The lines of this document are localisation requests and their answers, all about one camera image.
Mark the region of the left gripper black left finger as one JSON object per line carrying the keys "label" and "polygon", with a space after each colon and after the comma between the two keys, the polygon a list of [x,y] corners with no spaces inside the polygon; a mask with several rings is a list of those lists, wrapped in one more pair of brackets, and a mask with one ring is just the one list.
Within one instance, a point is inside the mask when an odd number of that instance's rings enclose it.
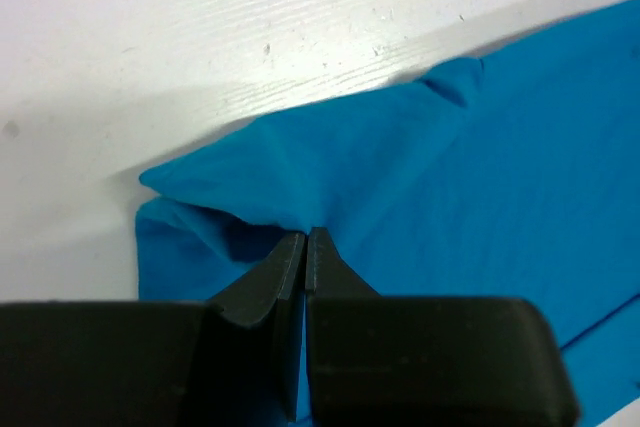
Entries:
{"label": "left gripper black left finger", "polygon": [[207,301],[1,307],[5,426],[285,426],[296,414],[305,238]]}

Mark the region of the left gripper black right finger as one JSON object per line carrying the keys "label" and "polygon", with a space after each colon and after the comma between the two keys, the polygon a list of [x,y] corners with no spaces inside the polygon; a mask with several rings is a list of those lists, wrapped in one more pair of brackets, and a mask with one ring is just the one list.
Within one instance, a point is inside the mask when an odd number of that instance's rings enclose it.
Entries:
{"label": "left gripper black right finger", "polygon": [[307,375],[319,426],[573,426],[580,407],[530,302],[384,296],[311,231]]}

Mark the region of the blue t shirt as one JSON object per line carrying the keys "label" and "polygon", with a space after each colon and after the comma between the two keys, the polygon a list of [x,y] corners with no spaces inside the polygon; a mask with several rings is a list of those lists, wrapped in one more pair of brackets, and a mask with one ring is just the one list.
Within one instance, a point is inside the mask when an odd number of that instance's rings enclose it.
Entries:
{"label": "blue t shirt", "polygon": [[639,3],[259,117],[142,173],[143,300],[203,300],[326,227],[384,294],[525,298],[595,426],[639,395]]}

